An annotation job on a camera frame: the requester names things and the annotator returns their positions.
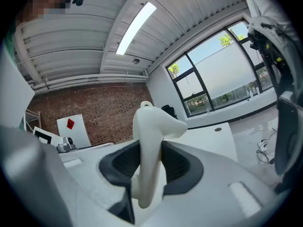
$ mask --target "tree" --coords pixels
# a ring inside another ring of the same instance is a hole
[[[169,71],[171,72],[173,78],[176,78],[180,71],[180,68],[177,63],[174,63],[169,67]]]
[[[240,34],[236,37],[238,37],[239,40],[244,39],[244,35],[242,35],[242,34]],[[222,47],[226,47],[232,43],[232,38],[229,36],[228,33],[221,35],[219,37],[219,40],[220,40],[220,45],[222,45]]]

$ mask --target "ceiling beam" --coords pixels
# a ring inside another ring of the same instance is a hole
[[[184,44],[186,44],[190,39],[197,36],[202,31],[206,30],[207,28],[211,27],[215,23],[219,22],[220,20],[231,16],[241,10],[246,9],[247,6],[244,2],[240,2],[236,5],[233,5],[227,9],[222,10],[219,13],[214,14],[213,16],[209,17],[208,19],[202,21],[196,27],[192,28],[186,34],[184,34],[181,38],[179,38],[174,44],[172,44],[162,55],[160,55],[147,69],[148,74],[151,74],[160,64],[162,64],[166,59],[170,58],[177,50],[182,49]]]
[[[31,76],[31,78],[34,80],[35,84],[43,83],[43,79],[39,75],[25,47],[22,32],[21,32],[21,26],[18,26],[16,28],[14,34],[14,45],[19,59],[24,62],[23,65],[27,70],[27,72],[29,73],[29,75]]]
[[[106,57],[107,57],[107,51],[109,51],[111,43],[113,41],[113,38],[115,36],[115,33],[119,27],[119,24],[122,20],[122,18],[124,17],[124,15],[127,13],[127,11],[129,10],[129,8],[132,6],[134,0],[126,0],[125,3],[122,5],[118,15],[116,16],[113,25],[108,33],[108,37],[105,43],[105,47],[103,49],[104,53],[102,56],[102,60],[101,60],[101,65],[100,65],[100,73],[102,73],[104,67],[105,67],[105,63],[106,63]]]

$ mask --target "window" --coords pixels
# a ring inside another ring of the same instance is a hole
[[[250,47],[241,21],[185,52],[167,67],[187,116],[250,98],[272,86],[261,55]]]

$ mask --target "sky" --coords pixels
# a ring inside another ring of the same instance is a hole
[[[240,22],[231,27],[231,29],[235,32],[236,35],[243,34],[244,37],[247,37],[247,27],[243,22]],[[209,40],[205,41],[192,51],[188,53],[189,57],[193,61],[194,64],[197,64],[199,61],[203,60],[204,58],[212,55],[213,53],[217,52],[218,50],[222,49],[220,45],[219,37],[220,35],[225,34],[225,31],[220,32],[219,34],[215,35],[214,37],[210,38]],[[186,56],[183,56],[177,61],[177,64],[180,68],[178,75],[181,75],[183,72],[187,71],[191,68],[191,64]]]

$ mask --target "floor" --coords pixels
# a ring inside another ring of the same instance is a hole
[[[258,142],[268,139],[267,157],[269,160],[275,154],[276,132],[278,125],[278,110],[273,106],[251,117],[230,123],[233,139],[236,145],[238,163],[254,174],[272,189],[282,177],[275,172],[275,165],[263,163],[267,159],[260,153],[257,158]]]

